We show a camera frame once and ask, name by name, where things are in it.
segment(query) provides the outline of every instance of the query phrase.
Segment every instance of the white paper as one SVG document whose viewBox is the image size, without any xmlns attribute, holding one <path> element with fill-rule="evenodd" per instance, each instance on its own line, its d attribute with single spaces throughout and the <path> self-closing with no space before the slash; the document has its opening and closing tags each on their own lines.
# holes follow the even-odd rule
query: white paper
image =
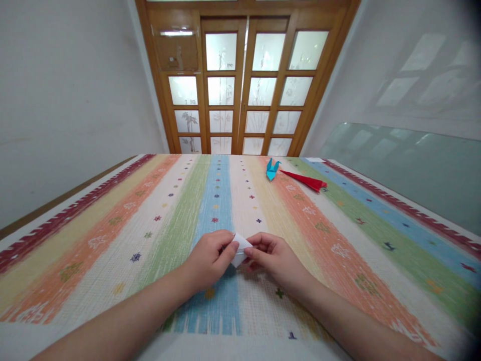
<svg viewBox="0 0 481 361">
<path fill-rule="evenodd" d="M 239 242 L 239 248 L 237 249 L 237 253 L 235 254 L 235 257 L 231 262 L 233 264 L 233 266 L 237 268 L 244 261 L 244 259 L 247 258 L 247 256 L 244 253 L 244 249 L 247 248 L 247 247 L 252 247 L 252 244 L 250 244 L 239 233 L 236 233 L 234 235 L 234 239 L 232 241 Z"/>
<path fill-rule="evenodd" d="M 306 159 L 311 162 L 324 163 L 324 161 L 320 158 L 306 158 Z"/>
</svg>

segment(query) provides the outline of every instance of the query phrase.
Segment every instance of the table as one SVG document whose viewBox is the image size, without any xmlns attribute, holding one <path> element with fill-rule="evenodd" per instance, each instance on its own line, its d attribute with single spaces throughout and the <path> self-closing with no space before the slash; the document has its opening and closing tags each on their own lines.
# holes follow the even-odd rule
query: table
<svg viewBox="0 0 481 361">
<path fill-rule="evenodd" d="M 202 234 L 284 237 L 322 283 L 446 359 L 472 341 L 479 237 L 333 160 L 139 155 L 0 242 L 0 358 L 28 359 L 179 266 Z M 349 359 L 264 272 L 229 267 L 141 359 Z"/>
</svg>

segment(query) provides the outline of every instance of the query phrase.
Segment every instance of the hand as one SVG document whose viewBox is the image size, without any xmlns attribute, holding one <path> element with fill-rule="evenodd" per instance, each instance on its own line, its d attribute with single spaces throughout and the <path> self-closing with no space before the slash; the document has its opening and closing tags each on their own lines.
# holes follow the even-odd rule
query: hand
<svg viewBox="0 0 481 361">
<path fill-rule="evenodd" d="M 253 260 L 247 268 L 248 272 L 265 267 L 272 277 L 292 295 L 302 292 L 302 287 L 314 279 L 283 238 L 259 232 L 247 240 L 253 246 L 244 249 L 244 253 L 248 256 L 244 262 Z"/>
<path fill-rule="evenodd" d="M 239 242 L 232 242 L 234 233 L 219 230 L 204 234 L 180 266 L 195 293 L 211 287 L 224 274 L 234 259 Z"/>
</svg>

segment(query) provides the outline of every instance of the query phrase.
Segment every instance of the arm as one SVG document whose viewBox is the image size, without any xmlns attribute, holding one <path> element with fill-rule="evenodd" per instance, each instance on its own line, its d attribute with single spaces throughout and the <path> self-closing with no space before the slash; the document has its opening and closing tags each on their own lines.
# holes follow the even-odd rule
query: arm
<svg viewBox="0 0 481 361">
<path fill-rule="evenodd" d="M 261 232 L 248 241 L 253 245 L 253 248 L 245 249 L 253 260 L 248 271 L 265 267 L 354 360 L 442 360 L 320 283 L 306 270 L 284 239 Z"/>
<path fill-rule="evenodd" d="M 205 234 L 180 267 L 70 332 L 33 360 L 132 359 L 175 309 L 224 274 L 239 247 L 232 239 L 226 230 Z"/>
</svg>

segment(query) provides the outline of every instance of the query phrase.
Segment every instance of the wooden door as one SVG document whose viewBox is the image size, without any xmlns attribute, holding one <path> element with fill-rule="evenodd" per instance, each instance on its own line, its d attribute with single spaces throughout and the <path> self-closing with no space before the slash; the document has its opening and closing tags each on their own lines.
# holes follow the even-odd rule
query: wooden door
<svg viewBox="0 0 481 361">
<path fill-rule="evenodd" d="M 238 154 L 247 18 L 202 19 L 206 146 L 210 154 Z"/>
<path fill-rule="evenodd" d="M 172 153 L 298 156 L 359 0 L 136 4 Z"/>
<path fill-rule="evenodd" d="M 312 10 L 250 19 L 239 154 L 294 155 L 317 106 L 314 97 L 337 35 L 333 25 L 334 16 Z"/>
</svg>

